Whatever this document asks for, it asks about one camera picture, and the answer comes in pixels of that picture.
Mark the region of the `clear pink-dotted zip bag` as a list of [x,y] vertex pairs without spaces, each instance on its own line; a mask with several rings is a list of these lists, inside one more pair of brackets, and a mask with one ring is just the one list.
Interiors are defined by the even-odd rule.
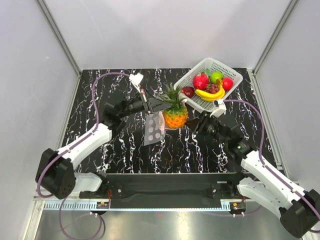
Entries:
[[165,139],[166,131],[175,131],[179,128],[170,128],[165,123],[164,114],[162,111],[156,113],[150,113],[146,115],[145,118],[145,128],[144,128],[144,141],[143,145],[148,146]]

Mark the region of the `orange toy pineapple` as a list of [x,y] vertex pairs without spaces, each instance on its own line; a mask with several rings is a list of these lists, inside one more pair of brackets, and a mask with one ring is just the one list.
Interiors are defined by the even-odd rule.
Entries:
[[163,112],[166,126],[169,129],[182,128],[187,122],[188,110],[183,102],[184,98],[180,98],[181,88],[179,86],[174,88],[172,83],[166,84],[163,93],[160,99],[170,105]]

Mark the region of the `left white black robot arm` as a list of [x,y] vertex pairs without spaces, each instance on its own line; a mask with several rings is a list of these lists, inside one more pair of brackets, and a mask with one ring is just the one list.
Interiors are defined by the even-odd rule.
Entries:
[[98,173],[76,173],[77,166],[100,146],[116,137],[126,125],[125,117],[139,112],[153,114],[169,108],[160,97],[154,97],[141,89],[130,100],[115,99],[106,103],[97,124],[72,143],[58,150],[46,149],[40,158],[35,176],[37,192],[43,196],[41,188],[51,196],[63,200],[71,193],[87,192],[97,198],[108,193],[104,177]]

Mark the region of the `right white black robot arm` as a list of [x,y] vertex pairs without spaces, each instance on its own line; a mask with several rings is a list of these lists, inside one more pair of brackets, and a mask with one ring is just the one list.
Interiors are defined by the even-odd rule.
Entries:
[[235,120],[204,111],[188,120],[186,126],[194,134],[212,136],[222,144],[230,162],[261,182],[258,184],[251,177],[239,173],[227,185],[230,197],[236,199],[242,195],[254,200],[272,212],[295,238],[314,232],[313,227],[320,221],[320,194],[314,189],[305,190],[264,159],[256,146],[243,137]]

